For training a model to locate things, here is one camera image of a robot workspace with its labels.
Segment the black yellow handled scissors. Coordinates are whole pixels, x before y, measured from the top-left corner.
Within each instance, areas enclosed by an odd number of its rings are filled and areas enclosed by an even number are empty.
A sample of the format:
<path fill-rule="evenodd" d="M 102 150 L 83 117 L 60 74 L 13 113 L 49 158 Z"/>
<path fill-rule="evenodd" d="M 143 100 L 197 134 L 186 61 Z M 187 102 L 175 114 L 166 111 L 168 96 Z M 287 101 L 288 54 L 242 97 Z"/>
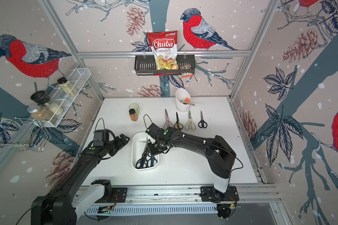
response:
<path fill-rule="evenodd" d="M 179 130 L 182 130 L 184 128 L 184 125 L 179 120 L 178 113 L 176 113 L 176 122 L 174 124 L 174 127 Z"/>

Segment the pink handled kitchen scissors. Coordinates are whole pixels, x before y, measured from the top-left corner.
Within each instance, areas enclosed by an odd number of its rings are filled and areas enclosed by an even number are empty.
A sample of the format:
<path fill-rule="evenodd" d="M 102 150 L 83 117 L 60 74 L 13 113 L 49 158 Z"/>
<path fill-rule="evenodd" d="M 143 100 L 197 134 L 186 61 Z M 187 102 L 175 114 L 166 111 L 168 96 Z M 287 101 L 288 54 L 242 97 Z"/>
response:
<path fill-rule="evenodd" d="M 167 109 L 165 109 L 165 124 L 164 124 L 163 128 L 167 129 L 169 127 L 174 127 L 174 125 L 172 124 L 172 122 L 169 119 Z"/>

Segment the small black scissors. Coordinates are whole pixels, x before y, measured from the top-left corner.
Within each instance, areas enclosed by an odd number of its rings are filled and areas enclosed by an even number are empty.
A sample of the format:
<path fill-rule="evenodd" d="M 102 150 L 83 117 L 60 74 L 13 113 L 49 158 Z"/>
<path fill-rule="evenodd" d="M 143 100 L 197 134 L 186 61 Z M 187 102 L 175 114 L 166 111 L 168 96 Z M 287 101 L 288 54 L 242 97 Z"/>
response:
<path fill-rule="evenodd" d="M 199 128 L 207 128 L 207 123 L 204 121 L 203 112 L 201 111 L 201 120 L 198 123 Z"/>

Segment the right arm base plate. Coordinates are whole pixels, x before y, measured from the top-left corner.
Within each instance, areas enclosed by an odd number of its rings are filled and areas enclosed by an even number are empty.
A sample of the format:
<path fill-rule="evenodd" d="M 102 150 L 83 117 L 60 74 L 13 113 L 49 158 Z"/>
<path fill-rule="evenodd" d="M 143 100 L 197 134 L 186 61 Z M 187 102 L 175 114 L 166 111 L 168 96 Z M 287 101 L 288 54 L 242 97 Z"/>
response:
<path fill-rule="evenodd" d="M 228 186 L 224 193 L 216 190 L 213 186 L 202 186 L 199 196 L 203 202 L 220 203 L 239 201 L 237 188 L 231 185 Z"/>

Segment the green glass cup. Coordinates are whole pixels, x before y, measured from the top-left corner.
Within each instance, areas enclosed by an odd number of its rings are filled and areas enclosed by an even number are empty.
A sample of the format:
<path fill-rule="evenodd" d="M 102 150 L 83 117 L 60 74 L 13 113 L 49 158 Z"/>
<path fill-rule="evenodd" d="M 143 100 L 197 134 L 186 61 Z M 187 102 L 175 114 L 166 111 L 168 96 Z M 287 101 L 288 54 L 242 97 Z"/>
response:
<path fill-rule="evenodd" d="M 140 114 L 140 108 L 139 108 L 139 105 L 137 103 L 130 104 L 129 109 L 134 109 L 135 112 L 137 113 L 137 115 Z"/>

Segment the cream handled kitchen scissors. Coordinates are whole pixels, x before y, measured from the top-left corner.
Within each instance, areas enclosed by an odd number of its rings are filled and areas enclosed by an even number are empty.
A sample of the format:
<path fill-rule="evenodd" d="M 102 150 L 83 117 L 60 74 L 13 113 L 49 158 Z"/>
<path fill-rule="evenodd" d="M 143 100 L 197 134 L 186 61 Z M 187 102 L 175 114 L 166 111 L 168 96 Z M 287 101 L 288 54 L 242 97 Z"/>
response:
<path fill-rule="evenodd" d="M 191 112 L 189 111 L 188 112 L 188 121 L 187 121 L 187 123 L 185 125 L 185 130 L 192 130 L 192 131 L 194 131 L 195 129 L 196 129 L 196 125 L 193 122 Z"/>

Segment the wooden spoon in cup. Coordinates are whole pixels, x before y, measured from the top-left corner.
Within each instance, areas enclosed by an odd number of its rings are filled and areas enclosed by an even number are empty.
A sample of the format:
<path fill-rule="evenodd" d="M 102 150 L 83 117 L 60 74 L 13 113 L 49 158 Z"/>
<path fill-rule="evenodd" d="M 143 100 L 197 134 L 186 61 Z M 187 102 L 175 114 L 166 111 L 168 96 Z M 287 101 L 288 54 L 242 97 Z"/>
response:
<path fill-rule="evenodd" d="M 182 103 L 183 105 L 191 105 L 191 106 L 195 106 L 195 104 L 190 103 L 190 102 L 186 102 L 184 100 L 180 100 L 180 103 Z"/>

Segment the black wall basket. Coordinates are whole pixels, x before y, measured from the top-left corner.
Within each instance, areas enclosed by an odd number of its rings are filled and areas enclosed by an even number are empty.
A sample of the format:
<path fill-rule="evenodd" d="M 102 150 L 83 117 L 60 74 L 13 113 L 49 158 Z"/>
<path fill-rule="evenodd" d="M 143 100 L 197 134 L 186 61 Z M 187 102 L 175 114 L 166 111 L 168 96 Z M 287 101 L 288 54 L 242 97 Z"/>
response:
<path fill-rule="evenodd" d="M 136 56 L 134 70 L 138 76 L 163 76 L 193 74 L 195 71 L 194 55 L 178 55 L 176 59 L 156 59 L 153 55 Z"/>

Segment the spice jar black lid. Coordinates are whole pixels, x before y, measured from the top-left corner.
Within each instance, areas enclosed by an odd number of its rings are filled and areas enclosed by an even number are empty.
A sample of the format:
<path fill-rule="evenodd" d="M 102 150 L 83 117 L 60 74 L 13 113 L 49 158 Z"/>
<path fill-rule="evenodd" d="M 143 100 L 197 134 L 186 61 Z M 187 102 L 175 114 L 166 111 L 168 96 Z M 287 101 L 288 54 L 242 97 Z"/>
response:
<path fill-rule="evenodd" d="M 76 90 L 76 88 L 74 87 L 74 85 L 67 80 L 65 77 L 59 78 L 58 80 L 58 84 L 60 86 L 60 88 L 69 96 L 74 97 L 76 96 L 76 94 L 78 93 L 78 91 Z"/>

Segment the dark blue handled scissors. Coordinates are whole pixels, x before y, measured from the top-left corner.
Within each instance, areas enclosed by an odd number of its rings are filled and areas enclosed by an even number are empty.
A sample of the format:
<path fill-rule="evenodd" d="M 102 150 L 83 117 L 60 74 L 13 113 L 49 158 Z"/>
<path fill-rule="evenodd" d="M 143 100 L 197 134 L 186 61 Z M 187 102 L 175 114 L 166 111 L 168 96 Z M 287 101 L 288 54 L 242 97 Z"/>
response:
<path fill-rule="evenodd" d="M 147 155 L 147 168 L 154 167 L 158 163 L 155 156 L 153 156 L 150 152 Z"/>

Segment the black pepper grinder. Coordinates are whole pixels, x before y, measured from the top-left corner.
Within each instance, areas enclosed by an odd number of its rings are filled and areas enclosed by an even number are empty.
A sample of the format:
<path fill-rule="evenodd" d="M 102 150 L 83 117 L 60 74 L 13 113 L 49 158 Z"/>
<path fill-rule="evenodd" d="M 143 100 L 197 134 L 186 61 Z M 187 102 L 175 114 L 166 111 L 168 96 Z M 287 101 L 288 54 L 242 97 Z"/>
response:
<path fill-rule="evenodd" d="M 63 113 L 63 108 L 58 103 L 54 102 L 45 91 L 35 92 L 30 96 L 30 99 L 41 107 L 46 108 L 55 116 L 60 116 Z"/>

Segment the red chuba cassava chips bag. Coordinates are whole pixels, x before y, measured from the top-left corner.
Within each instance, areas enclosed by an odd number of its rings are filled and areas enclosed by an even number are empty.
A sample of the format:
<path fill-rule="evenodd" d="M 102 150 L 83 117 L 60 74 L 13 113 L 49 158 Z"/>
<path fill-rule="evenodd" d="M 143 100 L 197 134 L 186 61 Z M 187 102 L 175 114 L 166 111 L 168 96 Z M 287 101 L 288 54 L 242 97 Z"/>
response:
<path fill-rule="evenodd" d="M 154 54 L 157 70 L 176 70 L 177 31 L 147 34 L 149 45 Z"/>

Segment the white plastic storage box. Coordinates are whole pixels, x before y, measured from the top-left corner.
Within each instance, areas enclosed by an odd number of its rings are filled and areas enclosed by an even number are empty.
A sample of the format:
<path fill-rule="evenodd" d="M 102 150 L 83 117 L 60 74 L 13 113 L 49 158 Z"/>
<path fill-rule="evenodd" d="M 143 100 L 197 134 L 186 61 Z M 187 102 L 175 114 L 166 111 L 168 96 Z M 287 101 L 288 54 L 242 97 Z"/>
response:
<path fill-rule="evenodd" d="M 149 144 L 154 139 L 145 132 L 137 133 L 132 140 L 131 162 L 135 170 L 149 170 L 157 167 L 159 156 L 153 156 L 149 152 Z"/>

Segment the black handled long scissors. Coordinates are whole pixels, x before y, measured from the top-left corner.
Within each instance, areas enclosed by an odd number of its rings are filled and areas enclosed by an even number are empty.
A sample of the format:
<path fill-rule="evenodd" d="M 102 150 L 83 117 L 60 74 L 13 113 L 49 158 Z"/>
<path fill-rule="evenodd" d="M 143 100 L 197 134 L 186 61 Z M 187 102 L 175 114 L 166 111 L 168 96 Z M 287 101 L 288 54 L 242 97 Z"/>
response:
<path fill-rule="evenodd" d="M 146 145 L 144 147 L 141 158 L 136 163 L 136 169 L 147 168 L 147 155 L 148 155 L 147 146 L 148 146 L 148 139 L 146 139 Z"/>

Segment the red sweet pepper spice bottle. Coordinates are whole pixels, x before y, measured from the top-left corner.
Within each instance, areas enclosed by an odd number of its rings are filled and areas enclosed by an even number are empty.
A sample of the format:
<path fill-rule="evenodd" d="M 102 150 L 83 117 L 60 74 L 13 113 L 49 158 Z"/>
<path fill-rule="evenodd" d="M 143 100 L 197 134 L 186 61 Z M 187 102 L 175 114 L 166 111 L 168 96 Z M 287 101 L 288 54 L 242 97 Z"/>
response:
<path fill-rule="evenodd" d="M 135 122 L 138 120 L 138 115 L 135 109 L 129 109 L 129 116 L 130 116 L 131 121 Z"/>

